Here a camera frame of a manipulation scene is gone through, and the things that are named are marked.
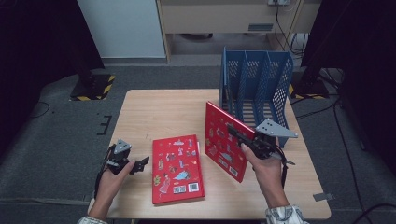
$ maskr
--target white wall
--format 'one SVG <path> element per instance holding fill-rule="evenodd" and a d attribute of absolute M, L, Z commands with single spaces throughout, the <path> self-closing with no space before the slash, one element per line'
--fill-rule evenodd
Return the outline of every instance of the white wall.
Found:
<path fill-rule="evenodd" d="M 155 0 L 78 0 L 102 58 L 165 58 Z"/>

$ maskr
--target gray metal bracket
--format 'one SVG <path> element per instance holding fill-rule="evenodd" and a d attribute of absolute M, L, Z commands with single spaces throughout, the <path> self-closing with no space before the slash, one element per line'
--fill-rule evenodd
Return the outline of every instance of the gray metal bracket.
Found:
<path fill-rule="evenodd" d="M 275 123 L 271 119 L 266 119 L 264 122 L 262 122 L 259 126 L 256 127 L 256 131 L 272 137 L 298 137 L 297 133 L 294 133 L 289 129 L 281 126 L 280 124 Z"/>
<path fill-rule="evenodd" d="M 116 147 L 114 148 L 114 154 L 119 154 L 125 150 L 131 149 L 132 145 L 123 141 L 119 138 L 117 141 Z"/>
<path fill-rule="evenodd" d="M 333 199 L 335 199 L 335 197 L 331 192 L 330 193 L 323 192 L 323 193 L 319 193 L 319 194 L 314 194 L 314 199 L 315 199 L 315 202 L 319 202 L 322 200 L 326 200 L 326 201 L 333 200 Z"/>

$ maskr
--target gray carpet floor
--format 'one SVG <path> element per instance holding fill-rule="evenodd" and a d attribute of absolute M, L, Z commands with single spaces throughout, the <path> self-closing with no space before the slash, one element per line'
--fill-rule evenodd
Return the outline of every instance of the gray carpet floor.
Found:
<path fill-rule="evenodd" d="M 116 79 L 102 101 L 69 101 L 77 76 L 43 89 L 32 117 L 0 166 L 0 223 L 76 223 L 86 214 L 96 173 L 128 90 L 219 87 L 219 66 L 115 66 L 106 70 Z M 303 100 L 293 110 L 301 116 L 336 99 Z M 332 216 L 308 220 L 310 223 L 352 223 L 361 214 L 361 204 L 364 209 L 379 203 L 396 204 L 396 176 L 375 152 L 360 149 L 346 112 L 340 106 L 335 111 L 347 150 L 332 108 L 298 120 L 320 183 L 335 198 L 329 201 Z M 100 135 L 108 117 L 107 132 Z M 372 223 L 394 223 L 396 210 L 380 207 L 369 218 Z M 370 221 L 363 218 L 359 223 Z"/>

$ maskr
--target black curtain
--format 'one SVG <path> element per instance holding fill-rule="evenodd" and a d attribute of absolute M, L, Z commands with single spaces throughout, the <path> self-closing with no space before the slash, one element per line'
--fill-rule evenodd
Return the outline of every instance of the black curtain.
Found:
<path fill-rule="evenodd" d="M 76 0 L 0 0 L 0 158 L 41 89 L 77 73 L 76 53 L 87 69 L 104 68 Z"/>
<path fill-rule="evenodd" d="M 395 8 L 394 1 L 322 0 L 302 62 L 344 70 L 339 92 L 362 146 L 378 152 L 394 174 Z"/>

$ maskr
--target red book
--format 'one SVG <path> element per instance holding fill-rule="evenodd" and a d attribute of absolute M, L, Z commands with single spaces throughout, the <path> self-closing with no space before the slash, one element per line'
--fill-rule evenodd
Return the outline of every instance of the red book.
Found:
<path fill-rule="evenodd" d="M 233 126 L 247 138 L 253 139 L 254 130 L 221 108 L 206 103 L 205 154 L 239 183 L 244 179 L 248 160 L 238 140 L 228 134 L 227 125 Z"/>
<path fill-rule="evenodd" d="M 152 203 L 205 197 L 195 134 L 152 142 Z"/>

